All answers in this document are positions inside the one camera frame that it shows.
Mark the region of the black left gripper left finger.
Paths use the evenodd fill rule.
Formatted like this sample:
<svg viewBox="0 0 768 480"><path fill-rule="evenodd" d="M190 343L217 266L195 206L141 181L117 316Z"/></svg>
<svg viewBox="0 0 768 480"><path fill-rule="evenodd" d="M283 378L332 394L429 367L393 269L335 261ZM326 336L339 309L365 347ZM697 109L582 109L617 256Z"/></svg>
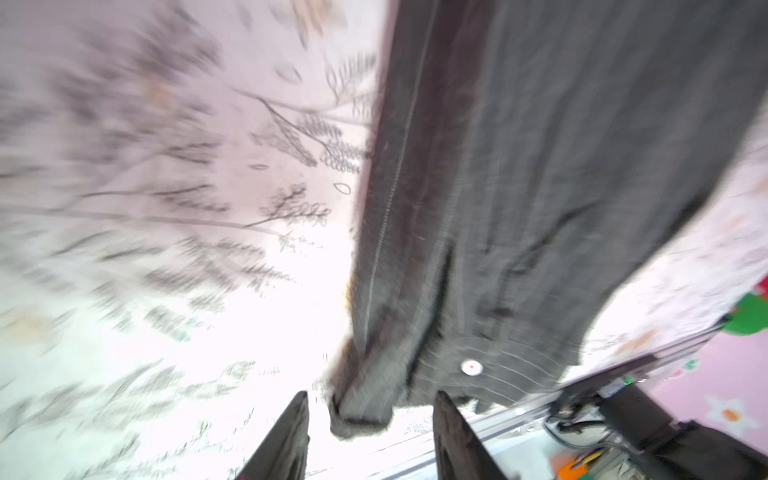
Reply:
<svg viewBox="0 0 768 480"><path fill-rule="evenodd" d="M278 417L236 480L304 480L310 442L306 391L299 391Z"/></svg>

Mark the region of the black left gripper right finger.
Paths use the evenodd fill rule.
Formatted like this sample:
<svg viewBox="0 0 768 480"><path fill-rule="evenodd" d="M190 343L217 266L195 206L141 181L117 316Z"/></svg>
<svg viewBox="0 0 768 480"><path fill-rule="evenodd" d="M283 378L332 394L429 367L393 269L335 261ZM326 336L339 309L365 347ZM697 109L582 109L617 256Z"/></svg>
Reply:
<svg viewBox="0 0 768 480"><path fill-rule="evenodd" d="M444 391L437 392L433 404L433 439L439 480L506 479Z"/></svg>

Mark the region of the dark grey pinstriped shirt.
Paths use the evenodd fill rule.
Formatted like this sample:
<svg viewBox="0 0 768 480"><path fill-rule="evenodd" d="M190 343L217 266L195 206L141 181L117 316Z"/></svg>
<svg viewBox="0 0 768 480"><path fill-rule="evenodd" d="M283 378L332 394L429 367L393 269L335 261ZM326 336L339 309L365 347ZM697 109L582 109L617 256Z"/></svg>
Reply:
<svg viewBox="0 0 768 480"><path fill-rule="evenodd" d="M332 433L554 387L766 88L763 1L401 2Z"/></svg>

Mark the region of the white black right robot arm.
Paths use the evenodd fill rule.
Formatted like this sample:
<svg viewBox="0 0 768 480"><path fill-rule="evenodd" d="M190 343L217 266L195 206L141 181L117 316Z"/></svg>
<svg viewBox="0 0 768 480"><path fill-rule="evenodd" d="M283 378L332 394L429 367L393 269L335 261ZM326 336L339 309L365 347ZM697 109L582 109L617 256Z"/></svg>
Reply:
<svg viewBox="0 0 768 480"><path fill-rule="evenodd" d="M767 456L719 430L675 420L635 385L598 403L628 459L649 479L754 480L767 477Z"/></svg>

